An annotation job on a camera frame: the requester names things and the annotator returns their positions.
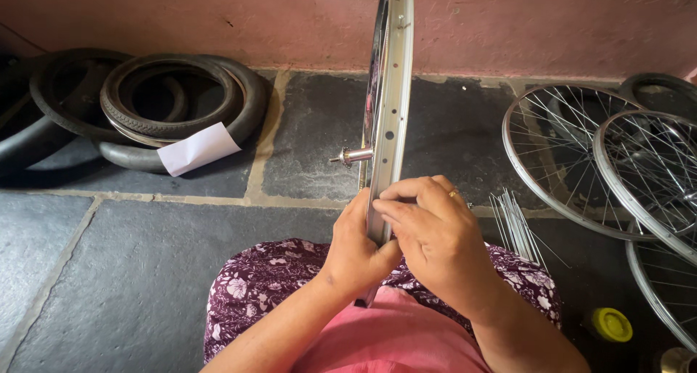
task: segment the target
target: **human hand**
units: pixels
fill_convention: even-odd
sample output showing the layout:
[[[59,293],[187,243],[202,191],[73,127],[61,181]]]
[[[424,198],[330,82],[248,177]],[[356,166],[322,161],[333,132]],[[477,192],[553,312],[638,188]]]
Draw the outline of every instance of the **human hand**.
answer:
[[[484,319],[505,285],[493,268],[477,218],[459,194],[449,195],[454,190],[444,176],[406,179],[382,192],[373,208],[392,226],[414,277],[476,321]]]
[[[396,241],[378,248],[367,237],[365,218],[369,196],[370,190],[364,189],[344,208],[334,224],[327,260],[316,278],[349,300],[385,279],[402,258]]]

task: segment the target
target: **floor tile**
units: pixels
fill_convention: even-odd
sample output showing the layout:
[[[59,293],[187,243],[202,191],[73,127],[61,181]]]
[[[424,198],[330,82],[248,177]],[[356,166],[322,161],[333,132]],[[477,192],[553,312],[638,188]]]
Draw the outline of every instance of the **floor tile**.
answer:
[[[329,163],[344,146],[360,146],[365,75],[339,77],[296,73],[286,87],[273,156],[263,190],[271,196],[348,200],[355,196],[358,168]]]
[[[275,72],[259,74],[270,95]],[[89,140],[78,138],[28,170],[0,179],[0,187],[244,197],[260,132],[261,124],[240,145],[241,152],[178,177],[124,169],[101,158]]]
[[[327,159],[343,146],[360,144],[366,85],[365,76],[291,78],[264,171],[266,194],[335,200],[355,195],[356,168]],[[488,205],[489,193],[505,186],[522,195],[522,206],[544,206],[503,150],[501,122],[513,98],[508,87],[482,87],[475,79],[414,79],[402,178],[445,174],[477,205]]]
[[[514,99],[502,83],[485,87],[478,79],[414,79],[402,178],[443,174],[478,206],[489,205],[490,193],[509,188],[519,193],[522,207],[544,207],[518,177],[503,148],[501,124]]]
[[[651,310],[633,279],[624,242],[569,220],[528,220],[530,228],[571,268],[539,246],[562,298],[562,332],[586,357],[593,372],[637,372],[658,352],[680,343]],[[496,221],[480,219],[488,242],[502,246]],[[632,324],[627,343],[598,340],[581,324],[597,307],[613,307]]]
[[[233,254],[331,240],[335,210],[105,201],[10,372],[196,372],[205,302]]]
[[[86,197],[0,194],[0,350],[91,203]]]

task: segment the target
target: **white paper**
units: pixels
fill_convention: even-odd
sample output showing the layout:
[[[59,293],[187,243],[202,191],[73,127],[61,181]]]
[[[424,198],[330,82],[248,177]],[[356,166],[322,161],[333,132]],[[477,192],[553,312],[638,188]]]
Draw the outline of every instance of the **white paper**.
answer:
[[[218,123],[177,143],[158,148],[158,155],[167,171],[177,177],[239,150],[241,148],[232,140],[225,126]]]

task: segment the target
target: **woman's right hand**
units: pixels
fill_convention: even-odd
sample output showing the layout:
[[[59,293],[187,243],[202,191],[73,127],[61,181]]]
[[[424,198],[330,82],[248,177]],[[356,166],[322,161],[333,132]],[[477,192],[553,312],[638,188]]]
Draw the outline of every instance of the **woman's right hand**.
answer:
[[[444,176],[406,179],[373,207],[392,226],[416,279],[460,314],[485,322],[507,285],[493,268],[477,218],[450,192],[457,191]]]

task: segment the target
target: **pink wall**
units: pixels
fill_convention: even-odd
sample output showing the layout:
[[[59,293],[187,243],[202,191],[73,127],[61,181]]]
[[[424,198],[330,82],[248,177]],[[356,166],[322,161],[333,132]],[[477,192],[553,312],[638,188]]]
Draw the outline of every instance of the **pink wall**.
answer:
[[[697,67],[697,0],[415,1],[419,73],[683,76]],[[257,67],[365,70],[376,4],[0,0],[0,22],[48,50],[201,52]],[[13,38],[0,31],[6,49],[31,53]]]

